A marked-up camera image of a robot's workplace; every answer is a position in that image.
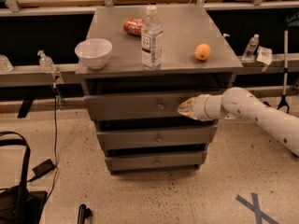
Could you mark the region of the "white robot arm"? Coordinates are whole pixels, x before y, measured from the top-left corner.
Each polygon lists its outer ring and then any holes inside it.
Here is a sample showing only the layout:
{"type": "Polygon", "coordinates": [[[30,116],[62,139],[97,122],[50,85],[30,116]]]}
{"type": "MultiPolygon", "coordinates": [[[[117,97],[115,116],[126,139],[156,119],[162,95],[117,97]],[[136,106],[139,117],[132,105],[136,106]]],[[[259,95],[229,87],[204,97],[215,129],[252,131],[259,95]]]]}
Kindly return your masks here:
{"type": "Polygon", "coordinates": [[[200,94],[180,104],[178,112],[201,121],[227,116],[250,120],[299,156],[299,118],[265,105],[243,88],[233,87],[221,95],[200,94]]]}

